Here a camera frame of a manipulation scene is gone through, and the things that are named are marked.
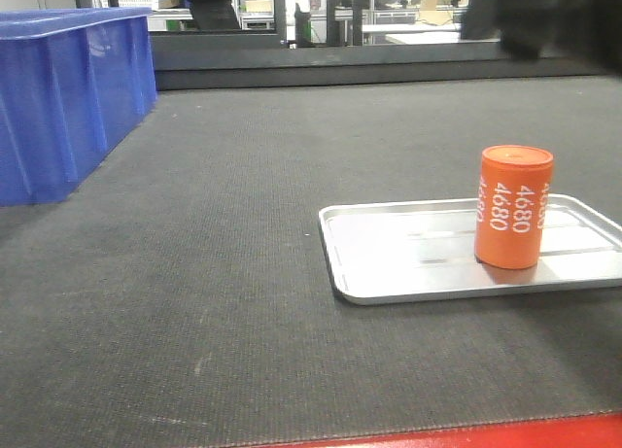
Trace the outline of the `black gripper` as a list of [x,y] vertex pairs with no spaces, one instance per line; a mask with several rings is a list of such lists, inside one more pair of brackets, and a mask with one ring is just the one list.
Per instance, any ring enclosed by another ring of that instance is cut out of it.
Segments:
[[497,35],[519,60],[553,49],[621,72],[621,0],[470,0],[460,33],[469,41]]

